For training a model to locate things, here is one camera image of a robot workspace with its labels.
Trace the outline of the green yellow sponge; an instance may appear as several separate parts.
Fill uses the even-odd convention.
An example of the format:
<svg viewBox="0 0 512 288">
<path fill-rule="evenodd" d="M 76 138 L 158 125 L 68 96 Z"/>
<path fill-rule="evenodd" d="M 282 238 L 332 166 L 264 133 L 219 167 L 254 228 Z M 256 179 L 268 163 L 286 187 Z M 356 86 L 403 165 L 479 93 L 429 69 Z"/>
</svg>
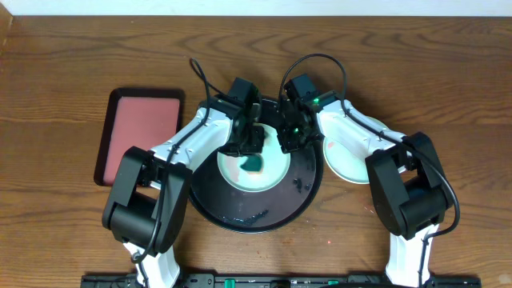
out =
<svg viewBox="0 0 512 288">
<path fill-rule="evenodd" d="M 259 154 L 246 156 L 240 168 L 247 173 L 261 173 L 263 168 L 263 160 Z"/>
</svg>

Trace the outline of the green plate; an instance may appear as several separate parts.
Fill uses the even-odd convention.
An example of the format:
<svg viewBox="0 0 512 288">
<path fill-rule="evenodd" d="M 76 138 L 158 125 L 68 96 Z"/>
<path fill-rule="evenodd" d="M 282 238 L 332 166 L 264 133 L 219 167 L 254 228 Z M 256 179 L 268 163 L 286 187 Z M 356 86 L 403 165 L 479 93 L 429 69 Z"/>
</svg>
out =
<svg viewBox="0 0 512 288">
<path fill-rule="evenodd" d="M 264 128 L 265 140 L 259 155 L 263 160 L 261 173 L 247 173 L 240 168 L 246 156 L 232 157 L 218 153 L 217 163 L 221 176 L 234 188 L 250 193 L 269 190 L 280 183 L 290 168 L 291 156 L 284 154 L 272 126 L 258 123 Z"/>
</svg>

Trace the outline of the light blue-green plate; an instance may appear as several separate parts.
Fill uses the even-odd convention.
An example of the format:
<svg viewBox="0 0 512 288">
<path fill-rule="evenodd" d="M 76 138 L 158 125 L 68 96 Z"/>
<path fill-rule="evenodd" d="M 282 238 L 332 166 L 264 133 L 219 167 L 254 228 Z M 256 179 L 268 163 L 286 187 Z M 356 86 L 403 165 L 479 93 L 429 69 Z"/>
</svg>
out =
<svg viewBox="0 0 512 288">
<path fill-rule="evenodd" d="M 354 184 L 369 184 L 365 159 L 376 150 L 394 144 L 356 123 L 349 116 L 328 113 L 319 116 L 324 136 L 324 157 L 340 178 Z"/>
</svg>

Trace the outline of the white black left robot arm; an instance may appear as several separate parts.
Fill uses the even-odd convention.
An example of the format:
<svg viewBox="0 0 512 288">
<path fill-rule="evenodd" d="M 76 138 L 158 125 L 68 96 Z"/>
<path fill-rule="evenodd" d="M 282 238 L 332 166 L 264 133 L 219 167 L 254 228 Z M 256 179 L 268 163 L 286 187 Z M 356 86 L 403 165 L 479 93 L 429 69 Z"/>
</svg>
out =
<svg viewBox="0 0 512 288">
<path fill-rule="evenodd" d="M 262 150 L 259 104 L 203 102 L 168 141 L 122 156 L 102 225 L 130 252 L 140 287 L 172 287 L 180 275 L 173 244 L 182 228 L 193 172 L 216 150 L 235 156 Z"/>
</svg>

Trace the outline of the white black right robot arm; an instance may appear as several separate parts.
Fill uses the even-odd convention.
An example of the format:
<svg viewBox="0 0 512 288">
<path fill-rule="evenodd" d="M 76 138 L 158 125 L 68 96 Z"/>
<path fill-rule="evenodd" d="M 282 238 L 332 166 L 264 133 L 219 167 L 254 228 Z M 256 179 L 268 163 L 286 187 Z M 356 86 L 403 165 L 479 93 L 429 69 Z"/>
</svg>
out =
<svg viewBox="0 0 512 288">
<path fill-rule="evenodd" d="M 335 91 L 280 97 L 278 111 L 285 152 L 323 137 L 365 163 L 374 208 L 390 232 L 386 276 L 398 286 L 430 284 L 430 245 L 443 234 L 438 227 L 445 212 L 459 208 L 430 138 L 389 130 Z"/>
</svg>

